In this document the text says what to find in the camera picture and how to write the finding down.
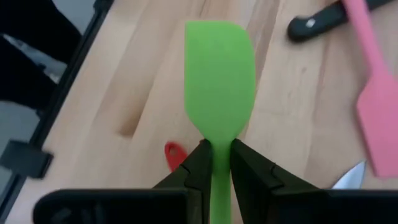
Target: butcher block countertop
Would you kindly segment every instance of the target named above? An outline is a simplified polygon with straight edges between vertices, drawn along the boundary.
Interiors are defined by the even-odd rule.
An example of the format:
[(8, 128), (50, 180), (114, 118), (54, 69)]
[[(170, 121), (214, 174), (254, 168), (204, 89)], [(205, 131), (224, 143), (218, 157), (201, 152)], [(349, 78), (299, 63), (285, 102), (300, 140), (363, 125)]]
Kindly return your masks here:
[[(115, 0), (44, 144), (54, 160), (27, 180), (8, 223), (30, 223), (41, 196), (65, 188), (153, 187), (170, 173), (164, 144), (192, 151), (202, 139), (183, 106), (186, 20), (245, 28), (256, 54), (256, 102), (240, 139), (291, 173), (328, 188), (366, 150), (355, 104), (367, 80), (358, 41), (343, 25), (302, 44), (286, 28), (326, 0)], [(372, 13), (398, 74), (398, 1)], [(398, 189), (367, 167), (365, 189)], [(233, 219), (241, 223), (236, 201)]]

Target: knife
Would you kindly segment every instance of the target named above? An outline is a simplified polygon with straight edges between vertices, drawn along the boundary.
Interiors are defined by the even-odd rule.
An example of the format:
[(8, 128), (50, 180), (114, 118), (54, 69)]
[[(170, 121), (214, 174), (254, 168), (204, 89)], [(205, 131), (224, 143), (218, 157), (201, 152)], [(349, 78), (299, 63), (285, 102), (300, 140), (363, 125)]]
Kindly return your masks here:
[(360, 189), (365, 176), (366, 162), (362, 161), (353, 168), (351, 168), (337, 183), (332, 187), (332, 189)]
[[(391, 1), (366, 0), (366, 3), (369, 10), (373, 10)], [(295, 17), (287, 28), (287, 35), (293, 42), (304, 42), (345, 22), (348, 18), (344, 5), (337, 1), (311, 17)]]

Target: spatula handle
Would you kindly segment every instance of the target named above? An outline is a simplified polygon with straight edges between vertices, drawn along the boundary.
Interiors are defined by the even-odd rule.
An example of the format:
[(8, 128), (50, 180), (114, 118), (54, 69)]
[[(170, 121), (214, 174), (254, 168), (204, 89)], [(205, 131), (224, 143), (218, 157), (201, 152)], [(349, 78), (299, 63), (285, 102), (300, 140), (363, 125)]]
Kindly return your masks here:
[(354, 25), (371, 74), (387, 71), (382, 53), (373, 32), (369, 10), (364, 0), (343, 0), (348, 18)]

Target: knife blade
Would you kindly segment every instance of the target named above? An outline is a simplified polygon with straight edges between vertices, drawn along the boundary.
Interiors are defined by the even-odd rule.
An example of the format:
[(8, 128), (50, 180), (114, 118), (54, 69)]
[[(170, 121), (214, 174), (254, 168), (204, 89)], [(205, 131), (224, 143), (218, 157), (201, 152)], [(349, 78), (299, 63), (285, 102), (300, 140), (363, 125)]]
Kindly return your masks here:
[(366, 161), (362, 161), (342, 176), (332, 189), (360, 189), (365, 176)]

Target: silicone spatula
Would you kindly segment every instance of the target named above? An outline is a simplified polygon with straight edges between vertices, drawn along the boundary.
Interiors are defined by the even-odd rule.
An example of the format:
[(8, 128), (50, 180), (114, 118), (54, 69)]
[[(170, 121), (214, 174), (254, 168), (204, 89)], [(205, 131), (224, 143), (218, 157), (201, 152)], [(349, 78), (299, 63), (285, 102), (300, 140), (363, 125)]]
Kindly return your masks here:
[(375, 174), (398, 176), (398, 83), (390, 74), (363, 0), (343, 1), (357, 32), (370, 77), (356, 105)]
[(185, 26), (185, 111), (213, 148), (210, 223), (231, 223), (229, 152), (254, 104), (254, 52), (247, 33), (222, 21)]

